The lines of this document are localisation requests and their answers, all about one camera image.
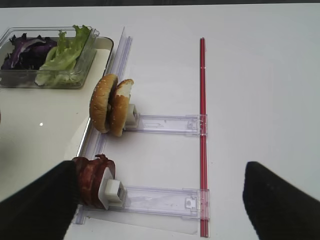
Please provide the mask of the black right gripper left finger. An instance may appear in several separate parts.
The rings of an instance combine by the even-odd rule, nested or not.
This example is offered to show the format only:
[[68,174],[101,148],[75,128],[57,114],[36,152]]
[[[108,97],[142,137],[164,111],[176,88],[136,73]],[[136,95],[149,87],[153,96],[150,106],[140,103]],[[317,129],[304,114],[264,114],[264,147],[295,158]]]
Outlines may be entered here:
[[80,192],[76,164],[63,161],[0,203],[2,240],[62,240]]

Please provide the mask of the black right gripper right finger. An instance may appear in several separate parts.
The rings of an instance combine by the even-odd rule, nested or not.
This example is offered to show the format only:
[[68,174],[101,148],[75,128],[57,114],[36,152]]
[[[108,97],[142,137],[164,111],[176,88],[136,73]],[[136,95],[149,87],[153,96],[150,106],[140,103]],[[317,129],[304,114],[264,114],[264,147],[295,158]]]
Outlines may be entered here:
[[246,164],[242,200],[260,240],[318,240],[320,202],[256,161]]

